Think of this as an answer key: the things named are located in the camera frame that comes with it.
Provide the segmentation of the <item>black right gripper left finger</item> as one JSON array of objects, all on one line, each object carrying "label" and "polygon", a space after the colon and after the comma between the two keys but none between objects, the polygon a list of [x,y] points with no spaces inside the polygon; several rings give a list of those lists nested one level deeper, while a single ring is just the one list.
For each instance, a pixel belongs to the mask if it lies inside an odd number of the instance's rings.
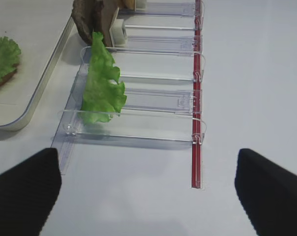
[{"label": "black right gripper left finger", "polygon": [[40,235],[61,183],[56,148],[45,148],[0,174],[0,236]]}]

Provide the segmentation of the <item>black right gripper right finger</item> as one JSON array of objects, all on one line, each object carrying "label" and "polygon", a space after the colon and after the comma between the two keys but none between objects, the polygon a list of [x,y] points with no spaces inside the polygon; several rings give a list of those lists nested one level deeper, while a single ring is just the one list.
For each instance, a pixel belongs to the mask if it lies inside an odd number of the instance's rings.
[{"label": "black right gripper right finger", "polygon": [[242,148],[234,185],[257,235],[297,236],[297,175]]}]

